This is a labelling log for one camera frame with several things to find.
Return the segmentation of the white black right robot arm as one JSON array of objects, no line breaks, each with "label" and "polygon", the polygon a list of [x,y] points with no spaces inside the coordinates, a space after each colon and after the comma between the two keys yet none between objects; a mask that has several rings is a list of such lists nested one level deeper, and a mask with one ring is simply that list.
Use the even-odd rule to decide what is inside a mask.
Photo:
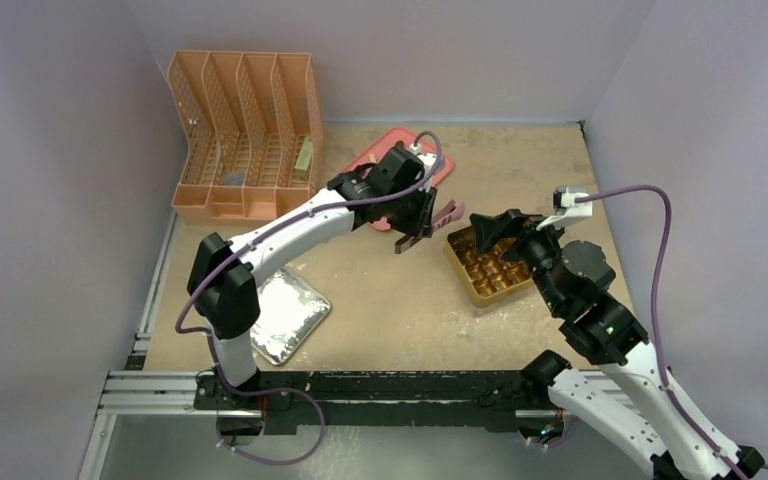
[{"label": "white black right robot arm", "polygon": [[473,213],[475,249],[486,253],[512,239],[502,257],[533,280],[567,343],[607,375],[629,405],[588,383],[583,373],[547,350],[525,369],[524,399],[550,402],[586,422],[654,479],[751,479],[764,459],[717,429],[668,371],[658,367],[653,340],[634,314],[608,291],[616,277],[603,250],[588,241],[561,245],[565,228],[592,215],[592,206],[551,216],[510,209]]}]

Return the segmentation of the pink tongs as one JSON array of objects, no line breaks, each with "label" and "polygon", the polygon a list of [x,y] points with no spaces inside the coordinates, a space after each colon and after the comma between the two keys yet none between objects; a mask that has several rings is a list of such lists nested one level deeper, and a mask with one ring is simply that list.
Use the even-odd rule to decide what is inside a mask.
[{"label": "pink tongs", "polygon": [[456,202],[455,200],[449,201],[440,211],[435,213],[432,217],[432,228],[437,231],[446,225],[460,220],[465,213],[465,204],[462,202]]}]

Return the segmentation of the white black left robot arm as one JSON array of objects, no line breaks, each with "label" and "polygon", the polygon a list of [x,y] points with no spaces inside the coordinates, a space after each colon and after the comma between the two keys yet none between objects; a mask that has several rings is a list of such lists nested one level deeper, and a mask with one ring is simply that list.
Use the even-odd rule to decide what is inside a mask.
[{"label": "white black left robot arm", "polygon": [[261,285],[314,247],[381,218],[408,237],[430,237],[437,194],[432,177],[444,164],[440,151],[423,153],[417,142],[398,143],[381,160],[336,175],[301,206],[259,229],[201,241],[185,307],[207,322],[201,330],[224,376],[224,401],[244,409],[257,399],[251,329],[261,316]]}]

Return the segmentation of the gold chocolate box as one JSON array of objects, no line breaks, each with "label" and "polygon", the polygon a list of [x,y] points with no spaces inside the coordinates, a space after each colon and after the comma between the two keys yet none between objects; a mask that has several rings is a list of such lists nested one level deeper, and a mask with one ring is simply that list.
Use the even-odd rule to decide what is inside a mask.
[{"label": "gold chocolate box", "polygon": [[502,259],[512,244],[503,238],[489,252],[477,253],[471,227],[447,235],[443,251],[473,306],[485,308],[534,286],[523,264]]}]

